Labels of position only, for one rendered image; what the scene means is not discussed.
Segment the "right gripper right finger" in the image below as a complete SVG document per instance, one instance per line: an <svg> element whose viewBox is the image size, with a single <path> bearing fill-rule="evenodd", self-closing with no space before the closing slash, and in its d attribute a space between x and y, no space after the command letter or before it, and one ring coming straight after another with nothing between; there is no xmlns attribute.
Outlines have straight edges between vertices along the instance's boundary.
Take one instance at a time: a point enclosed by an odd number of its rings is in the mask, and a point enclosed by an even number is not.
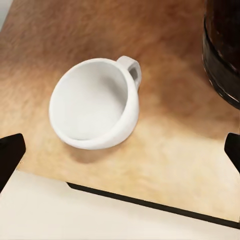
<svg viewBox="0 0 240 240"><path fill-rule="evenodd" d="M224 151L240 173L240 135L229 133L227 135Z"/></svg>

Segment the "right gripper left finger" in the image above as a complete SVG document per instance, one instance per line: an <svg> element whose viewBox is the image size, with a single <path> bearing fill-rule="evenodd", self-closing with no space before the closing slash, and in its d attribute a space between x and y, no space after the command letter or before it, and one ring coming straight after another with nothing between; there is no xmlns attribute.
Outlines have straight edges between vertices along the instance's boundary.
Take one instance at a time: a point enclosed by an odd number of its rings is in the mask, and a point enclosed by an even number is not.
<svg viewBox="0 0 240 240"><path fill-rule="evenodd" d="M22 133L0 138L0 193L26 153Z"/></svg>

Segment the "coffee cup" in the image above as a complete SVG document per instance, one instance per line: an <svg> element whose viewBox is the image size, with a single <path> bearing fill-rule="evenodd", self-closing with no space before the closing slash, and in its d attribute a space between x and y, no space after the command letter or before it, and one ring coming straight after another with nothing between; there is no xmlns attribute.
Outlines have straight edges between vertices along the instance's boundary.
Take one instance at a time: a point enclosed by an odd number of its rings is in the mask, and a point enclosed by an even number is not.
<svg viewBox="0 0 240 240"><path fill-rule="evenodd" d="M140 64L92 58L69 69L49 102L49 119L58 137L79 149L105 149L123 142L140 115Z"/></svg>

